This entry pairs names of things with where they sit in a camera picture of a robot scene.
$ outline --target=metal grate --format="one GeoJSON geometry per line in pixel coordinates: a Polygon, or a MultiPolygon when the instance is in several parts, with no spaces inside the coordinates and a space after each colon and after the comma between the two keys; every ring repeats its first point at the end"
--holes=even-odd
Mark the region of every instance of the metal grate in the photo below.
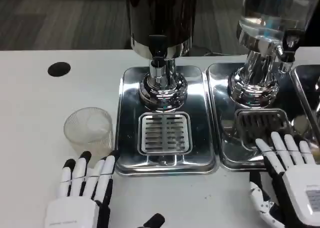
{"type": "Polygon", "coordinates": [[[242,144],[248,149],[256,147],[257,138],[273,147],[271,132],[278,132],[282,136],[292,133],[287,115],[282,109],[239,109],[235,112],[235,118],[242,144]]]}
{"type": "Polygon", "coordinates": [[[192,148],[190,119],[184,112],[143,114],[139,129],[144,155],[185,154],[192,148]]]}

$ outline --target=plastic cup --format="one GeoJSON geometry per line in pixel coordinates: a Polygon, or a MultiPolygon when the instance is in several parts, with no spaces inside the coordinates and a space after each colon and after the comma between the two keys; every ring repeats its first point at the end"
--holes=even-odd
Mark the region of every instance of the plastic cup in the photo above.
{"type": "Polygon", "coordinates": [[[87,107],[72,113],[65,121],[63,132],[78,156],[92,154],[89,167],[113,150],[112,119],[108,112],[87,107]]]}

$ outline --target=sticker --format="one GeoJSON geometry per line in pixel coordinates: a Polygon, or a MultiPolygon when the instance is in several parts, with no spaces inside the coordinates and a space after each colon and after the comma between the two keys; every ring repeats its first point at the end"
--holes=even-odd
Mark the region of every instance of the sticker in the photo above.
{"type": "Polygon", "coordinates": [[[306,195],[308,196],[312,211],[320,212],[320,189],[307,190],[306,195]]]}

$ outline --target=gray carpet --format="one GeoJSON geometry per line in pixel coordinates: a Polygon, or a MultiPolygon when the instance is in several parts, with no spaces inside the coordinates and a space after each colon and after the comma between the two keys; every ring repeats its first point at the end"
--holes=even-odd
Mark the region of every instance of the gray carpet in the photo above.
{"type": "MultiPolygon", "coordinates": [[[[246,54],[242,0],[197,0],[193,54],[246,54]]],[[[0,50],[129,49],[125,0],[0,0],[0,50]]]]}

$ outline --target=robotic hand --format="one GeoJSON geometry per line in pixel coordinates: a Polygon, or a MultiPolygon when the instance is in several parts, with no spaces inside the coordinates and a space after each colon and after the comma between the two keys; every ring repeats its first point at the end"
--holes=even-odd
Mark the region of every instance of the robotic hand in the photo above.
{"type": "MultiPolygon", "coordinates": [[[[119,156],[112,151],[86,177],[90,158],[91,153],[85,151],[77,162],[73,159],[65,162],[57,199],[46,210],[45,228],[108,228],[112,175],[119,156]]],[[[160,228],[164,222],[162,215],[155,214],[143,227],[160,228]]]]}
{"type": "Polygon", "coordinates": [[[277,132],[271,133],[272,150],[262,139],[255,143],[261,150],[265,167],[279,205],[263,190],[261,176],[250,172],[250,197],[255,209],[273,228],[320,227],[320,166],[306,141],[297,147],[290,134],[285,144],[277,132]]]}

